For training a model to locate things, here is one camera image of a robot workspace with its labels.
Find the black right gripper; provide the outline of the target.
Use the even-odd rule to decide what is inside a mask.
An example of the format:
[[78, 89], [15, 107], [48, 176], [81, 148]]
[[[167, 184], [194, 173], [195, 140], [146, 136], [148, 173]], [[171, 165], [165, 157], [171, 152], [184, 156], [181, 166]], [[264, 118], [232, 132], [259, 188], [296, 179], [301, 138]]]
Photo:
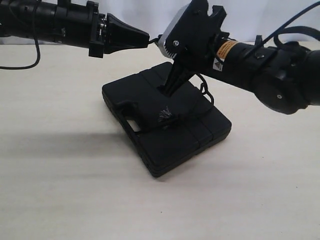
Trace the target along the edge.
[[167, 79], [160, 88], [166, 97], [171, 97], [195, 74], [218, 75], [225, 69], [224, 60], [217, 53], [225, 43], [220, 33], [188, 32], [179, 40], [182, 42], [181, 50], [173, 58]]

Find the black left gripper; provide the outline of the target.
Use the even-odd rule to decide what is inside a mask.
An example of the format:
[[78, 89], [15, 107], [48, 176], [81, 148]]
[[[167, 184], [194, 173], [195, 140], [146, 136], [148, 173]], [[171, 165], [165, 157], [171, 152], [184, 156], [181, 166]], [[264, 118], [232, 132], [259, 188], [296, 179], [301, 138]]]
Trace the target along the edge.
[[[147, 32], [124, 23], [111, 13], [107, 16], [100, 13], [97, 2], [87, 1], [86, 8], [89, 21], [87, 45], [89, 57], [103, 58], [104, 54], [148, 47], [150, 35]], [[105, 30], [110, 42], [106, 42]]]

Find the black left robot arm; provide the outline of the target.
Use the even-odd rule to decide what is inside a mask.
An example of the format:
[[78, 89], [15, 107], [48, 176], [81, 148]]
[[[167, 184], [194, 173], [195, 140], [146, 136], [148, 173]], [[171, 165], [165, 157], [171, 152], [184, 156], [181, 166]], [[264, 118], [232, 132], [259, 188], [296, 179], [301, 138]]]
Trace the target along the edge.
[[150, 36], [130, 26], [111, 13], [99, 12], [99, 4], [88, 0], [85, 5], [59, 0], [56, 4], [39, 0], [2, 0], [0, 23], [4, 36], [33, 38], [88, 49], [88, 55], [143, 49]]

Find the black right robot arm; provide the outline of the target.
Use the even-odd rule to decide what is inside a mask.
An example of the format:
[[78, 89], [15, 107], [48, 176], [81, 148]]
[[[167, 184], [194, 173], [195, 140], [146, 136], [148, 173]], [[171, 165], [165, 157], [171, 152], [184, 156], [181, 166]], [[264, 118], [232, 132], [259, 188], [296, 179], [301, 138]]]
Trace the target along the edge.
[[161, 36], [159, 48], [173, 60], [162, 87], [172, 96], [196, 74], [253, 93], [269, 109], [292, 115], [320, 103], [320, 52], [296, 41], [264, 46], [258, 36], [248, 44], [228, 32], [212, 35], [175, 27]]

